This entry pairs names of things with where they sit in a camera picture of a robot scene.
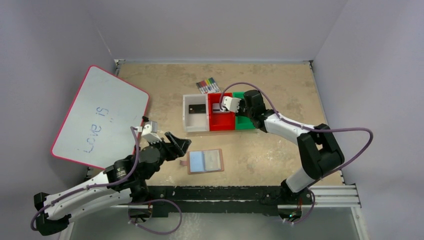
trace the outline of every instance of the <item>colored marker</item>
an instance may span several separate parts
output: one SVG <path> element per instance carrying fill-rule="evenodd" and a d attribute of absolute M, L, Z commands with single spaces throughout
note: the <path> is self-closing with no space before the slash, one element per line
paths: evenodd
<path fill-rule="evenodd" d="M 200 86 L 202 87 L 203 91 L 204 91 L 205 93 L 207 93 L 207 92 L 208 92 L 208 89 L 206 88 L 205 83 L 204 83 L 203 81 L 201 81 L 201 82 L 199 82 L 199 84 L 200 84 Z"/>
<path fill-rule="evenodd" d="M 200 86 L 200 84 L 198 82 L 196 82 L 196 86 L 202 94 L 205 93 L 205 91 L 202 90 L 202 87 Z"/>
<path fill-rule="evenodd" d="M 213 77 L 209 78 L 209 80 L 212 82 L 212 85 L 216 88 L 216 89 L 220 89 L 217 85 L 217 83 L 215 82 L 215 79 Z"/>
<path fill-rule="evenodd" d="M 209 78 L 208 80 L 207 80 L 207 82 L 209 83 L 209 86 L 210 86 L 210 88 L 212 89 L 212 90 L 215 90 L 216 88 L 215 88 L 215 86 L 214 86 L 214 84 L 212 83 L 212 81 L 211 81 L 211 79 Z"/>
<path fill-rule="evenodd" d="M 204 84 L 206 85 L 206 88 L 207 88 L 209 91 L 212 91 L 212 88 L 211 88 L 211 86 L 209 86 L 208 82 L 207 82 L 207 81 L 203 81 L 203 82 L 204 82 Z"/>
<path fill-rule="evenodd" d="M 214 84 L 214 79 L 211 77 L 208 79 L 208 81 L 210 82 L 210 85 L 212 86 L 212 88 L 214 90 L 219 90 L 218 86 L 216 84 Z"/>

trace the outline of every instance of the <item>wooden platform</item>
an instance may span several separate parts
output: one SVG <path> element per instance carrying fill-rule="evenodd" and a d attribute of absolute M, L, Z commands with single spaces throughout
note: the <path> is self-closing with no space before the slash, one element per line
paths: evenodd
<path fill-rule="evenodd" d="M 186 133 L 183 95 L 199 94 L 196 82 L 213 77 L 221 89 L 236 82 L 261 88 L 288 118 L 325 123 L 312 72 L 307 64 L 135 64 L 121 66 L 120 78 L 150 94 L 147 116 L 158 122 L 158 134 L 171 132 L 192 140 L 189 151 L 222 149 L 225 171 L 188 175 L 179 161 L 165 162 L 148 185 L 279 185 L 301 167 L 298 147 L 276 135 L 253 131 Z M 247 91 L 238 85 L 230 92 Z M 334 173 L 317 185 L 341 185 Z"/>

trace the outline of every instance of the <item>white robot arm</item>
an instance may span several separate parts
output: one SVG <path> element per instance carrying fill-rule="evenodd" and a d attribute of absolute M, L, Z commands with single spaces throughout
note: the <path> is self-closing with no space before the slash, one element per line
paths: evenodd
<path fill-rule="evenodd" d="M 149 195 L 146 180 L 160 170 L 164 161 L 184 156 L 191 141 L 166 132 L 164 135 L 170 142 L 165 142 L 157 135 L 157 122 L 143 119 L 146 122 L 144 127 L 137 129 L 149 146 L 138 154 L 117 160 L 95 177 L 68 190 L 56 194 L 40 192 L 34 195 L 34 206 L 38 214 L 31 221 L 31 228 L 47 236 L 58 233 L 69 223 L 101 209 L 145 201 Z"/>
<path fill-rule="evenodd" d="M 288 195 L 295 195 L 326 173 L 344 163 L 345 158 L 332 133 L 316 133 L 307 129 L 330 129 L 325 124 L 318 126 L 303 124 L 278 115 L 266 109 L 263 97 L 258 90 L 244 93 L 244 99 L 225 96 L 222 100 L 223 110 L 236 116 L 248 117 L 253 125 L 265 133 L 278 135 L 299 147 L 302 167 L 281 183 Z"/>

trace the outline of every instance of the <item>purple cable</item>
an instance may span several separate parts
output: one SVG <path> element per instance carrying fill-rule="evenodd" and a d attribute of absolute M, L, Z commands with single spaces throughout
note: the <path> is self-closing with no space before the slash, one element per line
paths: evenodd
<path fill-rule="evenodd" d="M 294 221 L 293 222 L 293 225 L 294 224 L 299 224 L 300 222 L 303 222 L 307 217 L 309 217 L 309 215 L 312 213 L 312 210 L 315 207 L 315 193 L 311 189 L 309 189 L 309 188 L 308 188 L 308 190 L 310 192 L 310 195 L 312 196 L 312 205 L 310 206 L 309 211 L 307 211 L 307 213 L 305 214 L 305 216 L 304 217 L 301 217 L 298 221 Z"/>
<path fill-rule="evenodd" d="M 248 82 L 236 82 L 236 83 L 233 83 L 233 84 L 230 84 L 229 86 L 227 86 L 222 91 L 221 96 L 219 98 L 219 106 L 220 106 L 220 108 L 222 107 L 222 102 L 223 102 L 223 99 L 224 99 L 224 93 L 229 88 L 231 88 L 232 86 L 239 85 L 239 84 L 249 85 L 249 86 L 255 88 L 256 90 L 258 90 L 262 94 L 262 96 L 264 96 L 266 98 L 266 100 L 268 101 L 269 105 L 271 106 L 271 108 L 274 111 L 274 113 L 278 116 L 278 118 L 281 121 L 285 122 L 286 124 L 290 124 L 292 126 L 295 126 L 295 127 L 301 128 L 301 129 L 306 129 L 306 130 L 309 130 L 309 131 L 314 132 L 314 133 L 339 133 L 339 132 L 352 132 L 352 131 L 364 131 L 364 132 L 369 133 L 369 139 L 368 139 L 368 141 L 361 148 L 361 150 L 359 150 L 359 152 L 357 154 L 355 154 L 349 161 L 345 162 L 344 164 L 340 165 L 339 167 L 337 167 L 334 170 L 330 171 L 329 173 L 325 174 L 320 179 L 317 179 L 313 183 L 309 184 L 308 187 L 314 185 L 319 180 L 327 177 L 330 174 L 333 174 L 333 173 L 341 170 L 342 168 L 344 168 L 347 165 L 349 165 L 350 163 L 352 163 L 354 160 L 356 160 L 370 146 L 371 142 L 373 141 L 373 138 L 374 138 L 373 132 L 370 129 L 365 128 L 365 127 L 348 127 L 348 128 L 335 128 L 335 129 L 314 129 L 314 128 L 310 128 L 310 127 L 307 127 L 307 126 L 303 126 L 303 125 L 301 125 L 299 123 L 296 123 L 296 122 L 289 121 L 289 120 L 285 119 L 284 117 L 280 116 L 280 114 L 277 111 L 276 107 L 274 106 L 273 102 L 270 100 L 270 98 L 262 90 L 259 89 L 259 87 L 255 86 L 255 85 L 253 85 L 251 83 L 248 83 Z M 312 206 L 311 206 L 310 210 L 307 212 L 307 214 L 305 215 L 305 217 L 303 217 L 301 220 L 297 221 L 296 223 L 299 223 L 302 220 L 304 220 L 306 217 L 308 217 L 309 214 L 312 212 L 312 209 L 314 209 L 315 195 L 314 195 L 314 193 L 312 191 L 310 191 L 310 192 L 311 192 L 311 194 L 313 196 Z"/>
<path fill-rule="evenodd" d="M 173 232 L 175 232 L 181 226 L 181 223 L 183 222 L 183 212 L 181 211 L 181 208 L 175 202 L 170 201 L 168 199 L 154 199 L 154 200 L 145 201 L 145 202 L 139 202 L 139 203 L 129 203 L 128 205 L 143 205 L 143 204 L 150 204 L 150 203 L 155 203 L 155 202 L 167 202 L 167 203 L 172 204 L 174 207 L 176 207 L 176 209 L 179 212 L 179 222 L 178 222 L 178 225 L 174 229 L 172 229 L 171 231 L 155 231 L 155 230 L 149 229 L 149 228 L 147 228 L 145 226 L 142 226 L 142 225 L 136 223 L 135 221 L 131 220 L 130 212 L 128 211 L 129 222 L 132 223 L 132 224 L 134 224 L 135 226 L 143 229 L 143 230 L 146 230 L 149 233 L 152 233 L 152 234 L 157 234 L 157 235 L 168 235 L 168 234 L 172 234 Z"/>

